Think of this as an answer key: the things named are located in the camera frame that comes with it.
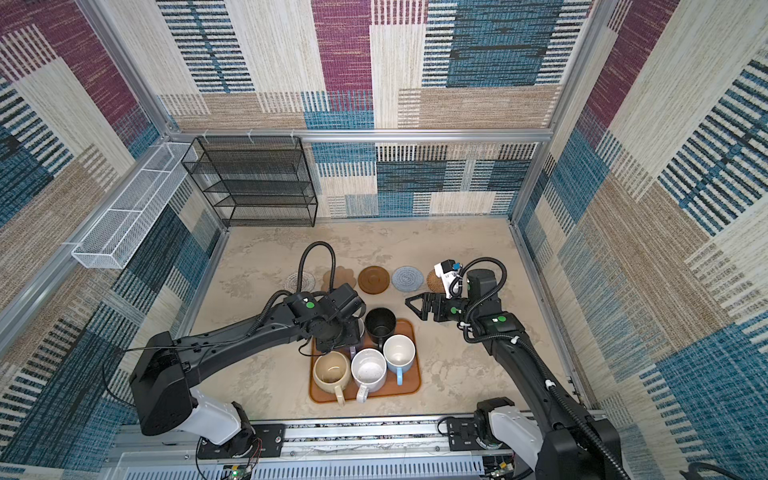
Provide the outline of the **woven rattan round coaster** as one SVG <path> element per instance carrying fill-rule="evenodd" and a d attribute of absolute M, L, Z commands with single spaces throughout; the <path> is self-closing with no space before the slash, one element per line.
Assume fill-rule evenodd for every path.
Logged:
<path fill-rule="evenodd" d="M 426 283 L 428 289 L 433 293 L 444 293 L 445 288 L 442 279 L 436 274 L 434 270 L 431 270 L 426 277 Z"/>

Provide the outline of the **paw shaped cork coaster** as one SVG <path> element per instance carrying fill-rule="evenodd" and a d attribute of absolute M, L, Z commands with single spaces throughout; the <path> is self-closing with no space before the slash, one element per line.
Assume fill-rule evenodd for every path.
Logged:
<path fill-rule="evenodd" d="M 330 270 L 325 272 L 320 290 L 328 292 L 329 290 L 338 289 L 344 284 L 355 288 L 357 280 L 352 269 L 338 266 L 335 268 L 334 273 L 331 273 Z"/>

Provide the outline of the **blue grey braided coaster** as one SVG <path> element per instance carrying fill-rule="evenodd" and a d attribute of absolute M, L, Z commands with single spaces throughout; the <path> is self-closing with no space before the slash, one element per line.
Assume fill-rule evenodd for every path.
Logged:
<path fill-rule="evenodd" d="M 424 281 L 424 275 L 421 271 L 412 266 L 399 267 L 391 276 L 391 283 L 394 288 L 405 293 L 420 290 Z"/>

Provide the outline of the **black mug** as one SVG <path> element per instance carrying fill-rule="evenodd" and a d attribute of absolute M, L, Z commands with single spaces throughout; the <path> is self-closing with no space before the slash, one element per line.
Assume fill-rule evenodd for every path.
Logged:
<path fill-rule="evenodd" d="M 397 318 L 390 309 L 374 308 L 366 314 L 364 325 L 376 348 L 382 350 L 385 342 L 395 333 Z"/>

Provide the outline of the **round brown wooden coaster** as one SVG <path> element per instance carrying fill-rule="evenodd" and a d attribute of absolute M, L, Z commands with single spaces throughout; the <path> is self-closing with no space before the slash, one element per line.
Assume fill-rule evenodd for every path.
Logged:
<path fill-rule="evenodd" d="M 357 282 L 364 293 L 378 295 L 389 287 L 390 274 L 381 266 L 368 266 L 360 271 Z"/>

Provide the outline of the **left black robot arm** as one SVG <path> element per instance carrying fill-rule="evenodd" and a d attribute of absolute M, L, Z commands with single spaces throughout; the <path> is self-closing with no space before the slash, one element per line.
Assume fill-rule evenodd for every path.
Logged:
<path fill-rule="evenodd" d="M 171 431 L 194 434 L 238 458 L 253 451 L 257 433 L 243 407 L 201 393 L 213 374 L 264 350 L 297 342 L 314 343 L 322 354 L 356 345 L 366 305 L 347 283 L 325 291 L 273 293 L 263 310 L 217 330 L 174 338 L 152 336 L 139 348 L 129 376 L 139 427 L 147 437 Z"/>

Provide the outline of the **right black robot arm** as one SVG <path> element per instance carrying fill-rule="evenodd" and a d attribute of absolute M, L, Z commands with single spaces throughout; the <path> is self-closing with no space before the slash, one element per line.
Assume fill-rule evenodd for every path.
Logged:
<path fill-rule="evenodd" d="M 501 304 L 507 269 L 480 257 L 462 265 L 445 260 L 434 267 L 440 293 L 417 295 L 421 320 L 454 322 L 468 344 L 478 344 L 503 367 L 522 394 L 531 416 L 512 402 L 479 403 L 474 425 L 481 447 L 507 446 L 538 479 L 626 479 L 617 429 L 595 418 L 573 399 L 535 350 L 520 320 Z"/>

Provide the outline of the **light blue mug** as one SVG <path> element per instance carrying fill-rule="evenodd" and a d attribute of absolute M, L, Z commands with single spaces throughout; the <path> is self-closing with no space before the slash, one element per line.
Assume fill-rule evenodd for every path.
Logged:
<path fill-rule="evenodd" d="M 388 370 L 396 376 L 397 385 L 404 383 L 404 374 L 412 367 L 416 358 L 414 342 L 405 335 L 393 335 L 386 340 L 382 351 Z"/>

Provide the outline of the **beige cream mug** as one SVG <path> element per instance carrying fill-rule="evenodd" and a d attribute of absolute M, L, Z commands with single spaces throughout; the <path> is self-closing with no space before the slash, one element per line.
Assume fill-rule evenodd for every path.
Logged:
<path fill-rule="evenodd" d="M 330 394 L 339 406 L 346 404 L 344 391 L 351 380 L 351 364 L 346 355 L 332 351 L 318 357 L 312 374 L 316 386 Z"/>

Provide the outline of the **orange brown serving tray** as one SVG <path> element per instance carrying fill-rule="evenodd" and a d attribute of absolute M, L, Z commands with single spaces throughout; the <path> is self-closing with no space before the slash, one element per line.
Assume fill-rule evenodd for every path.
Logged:
<path fill-rule="evenodd" d="M 415 330 L 413 324 L 406 320 L 406 319 L 397 319 L 397 325 L 395 329 L 395 334 L 398 335 L 404 335 L 408 337 L 414 345 L 416 345 L 415 340 Z M 364 348 L 373 348 L 374 344 L 372 340 L 369 338 L 368 334 L 364 335 L 364 342 L 363 347 Z M 312 341 L 312 354 L 317 354 L 319 351 L 315 347 L 314 340 Z M 308 395 L 309 398 L 318 404 L 327 404 L 327 403 L 336 403 L 337 397 L 333 393 L 328 393 L 323 391 L 314 381 L 314 365 L 319 360 L 319 358 L 311 358 L 311 366 L 309 367 L 309 387 L 308 387 Z M 397 374 L 393 373 L 392 371 L 387 372 L 386 381 L 384 385 L 376 392 L 370 393 L 368 396 L 368 399 L 372 398 L 387 398 L 387 397 L 395 397 L 395 396 L 403 396 L 403 395 L 410 395 L 417 392 L 421 387 L 422 381 L 421 381 L 421 373 L 420 373 L 420 365 L 419 365 L 419 357 L 418 355 L 415 356 L 414 362 L 410 369 L 407 372 L 403 373 L 403 384 L 398 385 L 397 384 Z M 344 397 L 346 402 L 352 402 L 356 401 L 358 386 L 353 378 L 350 379 L 350 383 L 347 385 L 347 387 L 344 389 Z"/>

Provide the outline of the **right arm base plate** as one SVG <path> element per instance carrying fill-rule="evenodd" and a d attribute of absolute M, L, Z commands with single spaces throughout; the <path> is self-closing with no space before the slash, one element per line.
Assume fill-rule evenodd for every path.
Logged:
<path fill-rule="evenodd" d="M 446 416 L 439 421 L 446 427 L 443 435 L 448 438 L 451 451 L 497 450 L 501 443 L 492 435 L 485 420 Z"/>

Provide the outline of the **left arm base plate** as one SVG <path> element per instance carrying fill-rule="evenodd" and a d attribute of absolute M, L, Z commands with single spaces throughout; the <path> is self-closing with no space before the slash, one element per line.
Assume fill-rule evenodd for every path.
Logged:
<path fill-rule="evenodd" d="M 277 458 L 282 451 L 285 431 L 286 425 L 282 423 L 252 424 L 222 445 L 203 439 L 196 455 L 200 460 Z"/>

